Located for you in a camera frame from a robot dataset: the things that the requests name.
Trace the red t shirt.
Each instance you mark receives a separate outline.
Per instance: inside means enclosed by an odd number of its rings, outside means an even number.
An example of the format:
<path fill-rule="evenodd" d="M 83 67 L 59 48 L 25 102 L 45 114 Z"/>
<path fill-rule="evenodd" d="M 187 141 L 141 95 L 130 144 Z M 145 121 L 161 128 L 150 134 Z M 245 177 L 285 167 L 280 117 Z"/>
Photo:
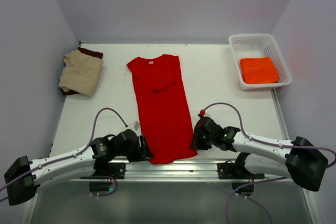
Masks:
<path fill-rule="evenodd" d="M 154 155 L 150 163 L 162 165 L 196 156 L 190 147 L 193 127 L 179 57 L 137 57 L 127 67 L 132 73 L 141 132 Z"/>

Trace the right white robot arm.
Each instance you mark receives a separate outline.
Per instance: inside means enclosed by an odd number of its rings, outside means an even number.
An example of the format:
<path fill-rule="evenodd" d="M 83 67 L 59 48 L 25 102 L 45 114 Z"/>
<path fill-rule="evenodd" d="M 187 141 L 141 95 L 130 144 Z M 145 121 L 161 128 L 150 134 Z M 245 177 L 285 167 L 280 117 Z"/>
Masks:
<path fill-rule="evenodd" d="M 212 147 L 237 153 L 234 162 L 220 163 L 218 176 L 224 178 L 264 178 L 266 174 L 292 179 L 298 186 L 319 191 L 328 166 L 327 158 L 307 139 L 275 140 L 247 133 L 242 127 L 221 127 L 202 116 L 194 127 L 191 148 Z"/>

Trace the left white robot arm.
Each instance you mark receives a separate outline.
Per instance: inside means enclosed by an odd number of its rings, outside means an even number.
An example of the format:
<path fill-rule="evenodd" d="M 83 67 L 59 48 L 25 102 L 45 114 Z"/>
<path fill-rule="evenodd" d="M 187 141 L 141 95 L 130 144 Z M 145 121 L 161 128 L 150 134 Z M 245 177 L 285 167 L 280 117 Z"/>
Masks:
<path fill-rule="evenodd" d="M 116 157 L 126 157 L 129 162 L 154 158 L 144 135 L 127 129 L 118 135 L 106 135 L 92 140 L 81 149 L 55 157 L 29 160 L 17 158 L 4 174 L 7 191 L 5 200 L 16 206 L 32 199 L 41 190 L 72 179 L 105 179 L 106 189 L 96 197 L 113 194 L 117 180 L 124 177 L 125 164 L 113 162 Z"/>

